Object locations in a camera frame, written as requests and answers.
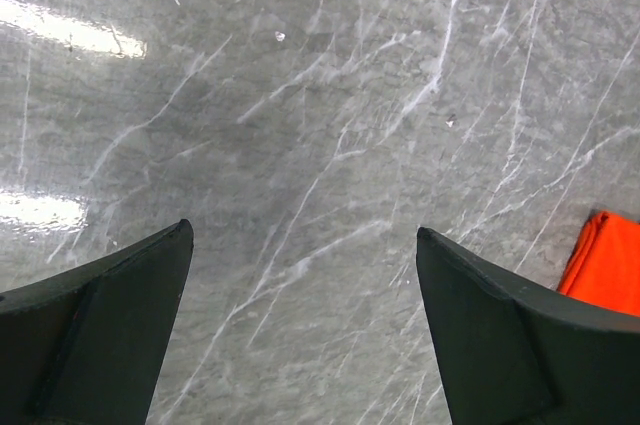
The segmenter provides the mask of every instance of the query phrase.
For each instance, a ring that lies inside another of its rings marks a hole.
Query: gray marble surface
[[[640,217],[640,0],[2,0],[0,288],[189,218],[150,424],[450,423],[415,232]]]

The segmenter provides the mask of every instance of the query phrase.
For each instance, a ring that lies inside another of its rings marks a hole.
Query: orange cloth
[[[640,224],[600,212],[584,226],[558,291],[640,317]]]

